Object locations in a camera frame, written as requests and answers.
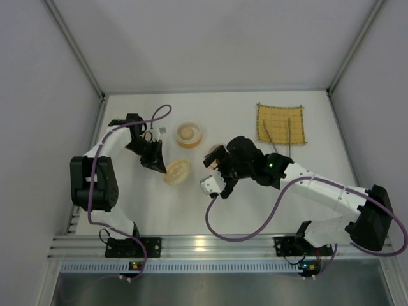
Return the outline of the cream lunch box lid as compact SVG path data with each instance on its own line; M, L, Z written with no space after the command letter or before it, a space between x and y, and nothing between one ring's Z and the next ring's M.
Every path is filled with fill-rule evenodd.
M169 185L179 185L187 179L191 172L191 166L188 159L177 159L169 164L166 173L163 175L163 181Z

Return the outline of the white steamed bun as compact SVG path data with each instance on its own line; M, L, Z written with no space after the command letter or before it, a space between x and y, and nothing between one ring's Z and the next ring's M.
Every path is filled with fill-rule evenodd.
M180 139L189 141L194 137L194 129L191 126L182 126L178 130L178 135Z

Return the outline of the steel food tongs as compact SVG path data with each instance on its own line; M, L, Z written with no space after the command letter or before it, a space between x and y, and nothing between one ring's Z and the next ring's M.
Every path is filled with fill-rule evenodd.
M278 153L279 151L277 149L277 145L275 144L275 142L274 142L274 140L272 138L272 133L269 131L266 122L263 121L262 124L263 124L263 128L265 130L266 136L267 136L267 138L269 140L269 144L272 146L273 151L275 153ZM291 139L292 139L292 137L291 137L291 118L288 118L287 125L288 125L288 157L291 157L291 151L292 151L291 150Z

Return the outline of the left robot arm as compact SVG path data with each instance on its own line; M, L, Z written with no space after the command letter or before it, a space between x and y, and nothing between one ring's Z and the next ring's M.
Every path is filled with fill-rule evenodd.
M87 212L89 224L102 226L116 239L140 236L137 225L119 208L119 185L113 161L124 150L140 157L144 168L165 174L163 142L155 134L145 137L147 124L137 113L115 119L102 139L87 153L71 159L70 180L73 204Z

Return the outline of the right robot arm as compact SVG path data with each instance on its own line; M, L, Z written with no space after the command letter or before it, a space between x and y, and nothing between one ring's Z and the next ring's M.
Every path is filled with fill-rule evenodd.
M317 175L290 157L273 152L264 154L252 140L238 136L205 156L204 166L217 166L200 182L211 198L229 197L237 182L252 179L281 193L292 191L339 214L325 221L304 221L297 240L318 248L350 242L366 251L383 249L391 225L392 206L385 188L347 187Z

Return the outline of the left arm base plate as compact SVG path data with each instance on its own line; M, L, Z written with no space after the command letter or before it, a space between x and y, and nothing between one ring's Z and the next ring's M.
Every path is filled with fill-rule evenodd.
M144 246L148 258L161 257L162 238L141 237L140 242ZM109 238L105 249L106 258L142 258L144 252L142 247L131 238L114 239Z

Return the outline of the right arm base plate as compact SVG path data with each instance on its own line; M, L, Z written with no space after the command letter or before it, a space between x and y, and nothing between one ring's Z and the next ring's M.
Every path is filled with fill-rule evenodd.
M277 236L273 238L275 251L278 257L314 256L320 253L321 256L331 256L333 247L324 245L316 248L303 238L295 238L294 235Z

